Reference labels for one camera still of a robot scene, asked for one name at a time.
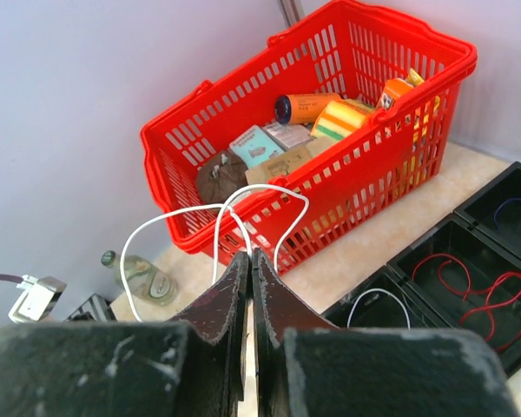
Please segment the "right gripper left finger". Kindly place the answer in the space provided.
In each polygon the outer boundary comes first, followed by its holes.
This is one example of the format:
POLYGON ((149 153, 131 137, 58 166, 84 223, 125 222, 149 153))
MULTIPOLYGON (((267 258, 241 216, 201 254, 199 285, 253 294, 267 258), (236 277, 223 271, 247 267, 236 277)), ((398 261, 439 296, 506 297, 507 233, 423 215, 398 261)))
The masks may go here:
POLYGON ((164 322, 0 329, 0 416, 234 416, 244 396, 250 258, 164 322))

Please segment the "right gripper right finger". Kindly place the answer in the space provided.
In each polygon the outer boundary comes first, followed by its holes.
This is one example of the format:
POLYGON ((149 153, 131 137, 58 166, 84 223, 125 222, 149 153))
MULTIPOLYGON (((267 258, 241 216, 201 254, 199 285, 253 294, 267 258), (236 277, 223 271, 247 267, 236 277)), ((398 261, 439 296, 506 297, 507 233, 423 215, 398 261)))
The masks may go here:
POLYGON ((476 334, 334 326, 252 255, 261 416, 515 416, 498 357, 476 334))

